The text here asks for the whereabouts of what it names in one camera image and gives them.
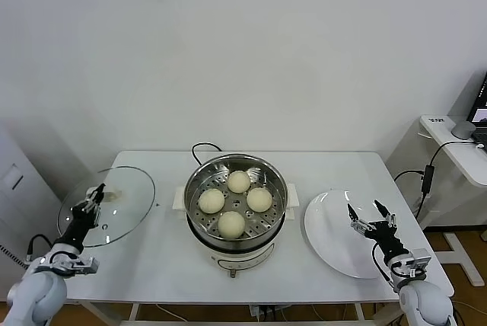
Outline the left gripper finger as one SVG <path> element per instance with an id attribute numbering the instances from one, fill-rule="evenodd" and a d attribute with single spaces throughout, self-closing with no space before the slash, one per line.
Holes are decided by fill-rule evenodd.
<path id="1" fill-rule="evenodd" d="M 78 204 L 78 208 L 82 212 L 93 212 L 97 206 L 96 197 L 97 197 L 97 188 L 90 187 L 86 192 L 85 198 Z"/>
<path id="2" fill-rule="evenodd" d="M 93 191 L 93 204 L 94 204 L 94 211 L 95 212 L 98 211 L 99 205 L 103 201 L 105 186 L 106 186 L 105 184 L 100 184 Z"/>

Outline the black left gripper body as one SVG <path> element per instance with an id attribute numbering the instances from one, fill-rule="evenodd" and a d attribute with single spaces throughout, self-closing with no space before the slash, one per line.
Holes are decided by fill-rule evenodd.
<path id="1" fill-rule="evenodd" d="M 96 227 L 97 207 L 84 211 L 80 206 L 72 208 L 73 219 L 65 232 L 56 239 L 57 244 L 71 245 L 78 252 L 84 250 L 83 242 L 88 232 Z"/>

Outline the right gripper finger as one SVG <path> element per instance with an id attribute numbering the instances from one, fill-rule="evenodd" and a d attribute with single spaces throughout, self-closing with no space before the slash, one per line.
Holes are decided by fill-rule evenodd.
<path id="1" fill-rule="evenodd" d="M 358 214 L 349 203 L 347 204 L 347 209 L 351 220 L 351 227 L 356 232 L 366 233 L 372 230 L 372 227 L 367 222 L 358 217 Z"/>
<path id="2" fill-rule="evenodd" d="M 388 208 L 385 207 L 381 202 L 378 200 L 374 200 L 374 205 L 376 206 L 378 212 L 383 216 L 386 220 L 389 227 L 396 227 L 396 215 L 391 213 Z"/>

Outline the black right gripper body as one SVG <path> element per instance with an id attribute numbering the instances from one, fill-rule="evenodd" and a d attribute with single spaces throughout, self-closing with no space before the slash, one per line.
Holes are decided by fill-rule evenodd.
<path id="1" fill-rule="evenodd" d="M 369 222 L 368 224 L 371 229 L 367 230 L 367 238 L 378 243 L 384 254 L 385 264 L 388 264 L 394 257 L 409 253 L 395 236 L 397 230 L 395 225 L 389 225 L 387 221 Z"/>

